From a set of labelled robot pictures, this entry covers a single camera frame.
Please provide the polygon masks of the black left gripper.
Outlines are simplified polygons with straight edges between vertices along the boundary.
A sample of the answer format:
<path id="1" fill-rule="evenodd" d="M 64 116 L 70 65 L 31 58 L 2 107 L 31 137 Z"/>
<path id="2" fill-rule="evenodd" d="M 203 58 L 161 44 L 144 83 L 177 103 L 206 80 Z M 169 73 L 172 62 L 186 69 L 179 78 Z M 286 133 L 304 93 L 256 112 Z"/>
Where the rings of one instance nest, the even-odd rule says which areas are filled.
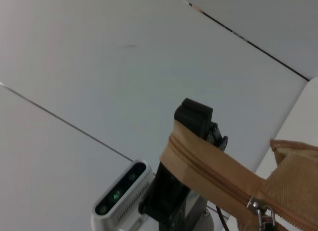
<path id="1" fill-rule="evenodd" d="M 160 231 L 179 231 L 185 224 L 188 194 L 189 188 L 160 163 L 154 180 L 139 204 L 139 213 L 156 220 Z"/>

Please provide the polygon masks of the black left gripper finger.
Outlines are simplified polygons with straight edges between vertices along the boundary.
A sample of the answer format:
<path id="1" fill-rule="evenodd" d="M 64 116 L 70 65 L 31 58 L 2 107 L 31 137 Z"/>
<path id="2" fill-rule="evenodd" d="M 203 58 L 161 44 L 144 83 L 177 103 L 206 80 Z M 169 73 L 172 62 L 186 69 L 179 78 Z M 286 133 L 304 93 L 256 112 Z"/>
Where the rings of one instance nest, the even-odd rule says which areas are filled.
<path id="1" fill-rule="evenodd" d="M 212 122 L 213 108 L 186 98 L 176 109 L 174 119 L 196 136 L 224 151 L 229 138 L 222 136 L 217 123 Z"/>

